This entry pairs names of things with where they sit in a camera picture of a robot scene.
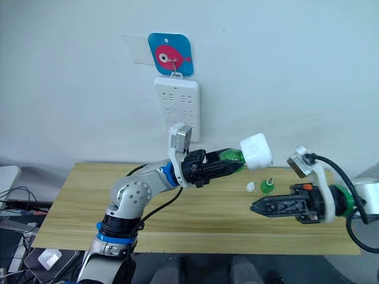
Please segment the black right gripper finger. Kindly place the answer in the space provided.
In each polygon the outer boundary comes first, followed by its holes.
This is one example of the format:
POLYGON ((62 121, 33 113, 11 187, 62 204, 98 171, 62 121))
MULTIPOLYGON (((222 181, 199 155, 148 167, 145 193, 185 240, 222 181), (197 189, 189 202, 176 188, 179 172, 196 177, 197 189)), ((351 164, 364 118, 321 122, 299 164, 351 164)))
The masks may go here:
POLYGON ((251 209, 267 209, 273 207, 274 209, 287 209, 293 203, 292 195, 276 195, 264 196, 257 201, 253 202, 250 206, 251 209))
POLYGON ((280 211, 277 208, 258 208, 251 207, 251 211, 257 213, 258 215, 265 216, 268 218, 281 218, 281 217, 294 217, 296 216, 296 212, 288 212, 286 210, 280 211))

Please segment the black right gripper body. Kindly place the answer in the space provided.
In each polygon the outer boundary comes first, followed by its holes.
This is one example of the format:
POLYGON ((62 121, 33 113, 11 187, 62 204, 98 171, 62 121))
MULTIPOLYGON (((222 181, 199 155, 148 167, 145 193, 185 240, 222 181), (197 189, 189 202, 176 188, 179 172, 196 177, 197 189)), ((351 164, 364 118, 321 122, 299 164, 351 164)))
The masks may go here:
POLYGON ((312 183, 301 183, 291 186, 291 193, 303 197, 303 212, 296 216, 302 224, 317 224, 323 221, 325 205, 317 186, 312 183))

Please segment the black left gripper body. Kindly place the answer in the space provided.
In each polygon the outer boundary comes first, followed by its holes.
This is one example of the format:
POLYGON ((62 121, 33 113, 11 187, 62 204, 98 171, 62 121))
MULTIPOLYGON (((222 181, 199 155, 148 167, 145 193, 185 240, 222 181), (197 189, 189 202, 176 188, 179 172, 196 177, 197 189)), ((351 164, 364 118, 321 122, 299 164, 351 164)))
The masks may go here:
POLYGON ((181 163, 184 179, 197 188, 208 184, 208 181, 203 177, 204 159, 205 150, 199 149, 189 152, 181 163))

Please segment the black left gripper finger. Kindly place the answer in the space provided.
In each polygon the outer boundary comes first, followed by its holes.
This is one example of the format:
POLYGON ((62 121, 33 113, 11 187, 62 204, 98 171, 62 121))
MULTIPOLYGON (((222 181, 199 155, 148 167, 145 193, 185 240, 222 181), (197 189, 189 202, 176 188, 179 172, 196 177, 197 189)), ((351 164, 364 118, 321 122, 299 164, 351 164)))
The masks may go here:
POLYGON ((228 176, 244 166, 244 162, 212 162, 206 164, 206 180, 228 176))
POLYGON ((221 149, 217 151, 212 151, 206 154, 207 164, 222 164, 228 163, 227 152, 229 149, 221 149))

